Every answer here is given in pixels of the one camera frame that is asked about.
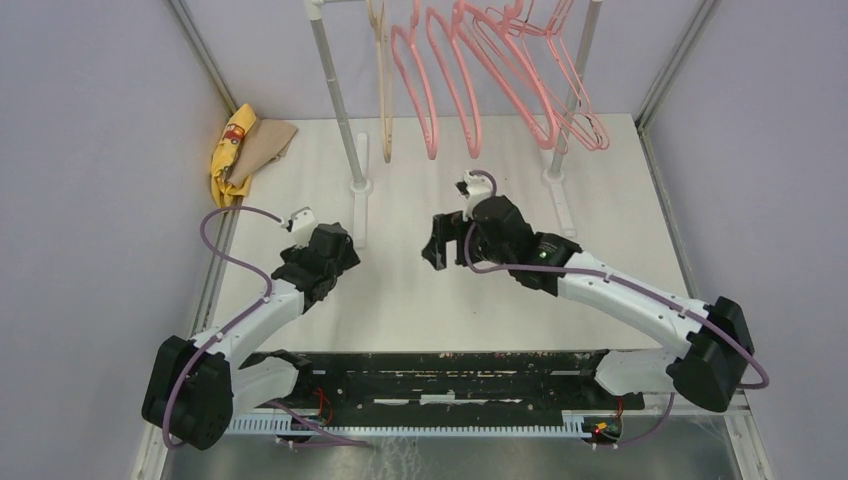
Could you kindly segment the pink plastic hanger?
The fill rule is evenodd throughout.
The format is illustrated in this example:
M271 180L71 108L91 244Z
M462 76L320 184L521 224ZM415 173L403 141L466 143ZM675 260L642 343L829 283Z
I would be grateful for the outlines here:
M393 61L419 122L427 158L435 160L438 155L439 126L429 76L417 44L421 14L421 2L413 1L407 23L391 27L390 45Z
M559 128L540 75L511 34L524 11L523 1L508 1L493 9L472 1L460 30L463 43L522 119L538 147L549 150Z
M425 9L425 29L454 103L468 155L478 159L482 151L481 115L472 77L461 49L463 39L460 30L465 13L465 1L454 1L448 14L428 6Z

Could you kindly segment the beige plastic hanger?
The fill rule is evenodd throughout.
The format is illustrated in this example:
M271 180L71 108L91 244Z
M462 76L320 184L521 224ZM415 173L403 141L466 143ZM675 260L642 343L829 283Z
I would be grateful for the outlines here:
M389 25L384 1L366 0L365 5L374 36L377 61L382 156L385 163L390 163L393 151L394 92L393 74L389 65Z

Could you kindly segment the pink wire hanger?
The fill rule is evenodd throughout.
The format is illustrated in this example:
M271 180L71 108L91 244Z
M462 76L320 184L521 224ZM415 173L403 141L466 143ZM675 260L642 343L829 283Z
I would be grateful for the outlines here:
M574 1L558 1L544 30L548 50L565 80L566 96L565 99L556 96L554 87L548 87L547 93L555 108L554 118L559 132L568 135L568 148L569 141L576 140L588 151L606 150L610 146L608 130L596 115L583 81L601 2L589 2L581 33L582 44L575 57L569 53L564 41L565 24L573 4Z
M534 3L514 1L504 7L466 8L469 27L480 53L480 62L516 112L525 122L537 145L557 153L568 151L559 141L577 141L589 151L605 150L610 145L606 127L591 104L574 58L564 41L566 21L573 8L571 1L554 4L548 19L532 20ZM541 71L532 47L540 43L555 67L566 91Z
M601 1L589 1L575 46L567 42L573 1L525 1L508 22L507 32L518 44L530 71L551 106L554 126L565 153L571 141L588 151L610 146L610 137L589 94L585 73L599 23Z

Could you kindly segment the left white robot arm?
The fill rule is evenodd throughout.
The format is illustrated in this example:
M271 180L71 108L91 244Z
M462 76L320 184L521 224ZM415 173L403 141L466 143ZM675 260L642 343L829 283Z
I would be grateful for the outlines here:
M312 399L315 382L293 356L260 348L324 300L360 260L340 223L317 224L308 240L283 250L281 258L270 295L246 307L233 326L190 339L171 336L160 345L141 407L146 422L206 450L234 418L263 404L283 399L300 407Z

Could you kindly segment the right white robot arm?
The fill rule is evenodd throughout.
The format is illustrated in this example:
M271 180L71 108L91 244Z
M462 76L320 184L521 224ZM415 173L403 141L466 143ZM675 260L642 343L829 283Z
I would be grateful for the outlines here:
M422 257L447 266L447 245L457 245L456 264L472 271L506 271L525 288L592 307L647 335L657 350L604 353L595 370L577 382L580 400L602 408L616 396L667 392L711 412L725 412L746 388L748 368L768 384L742 307L720 296L707 303L655 289L554 233L536 232L505 196L479 201L469 212L436 214Z

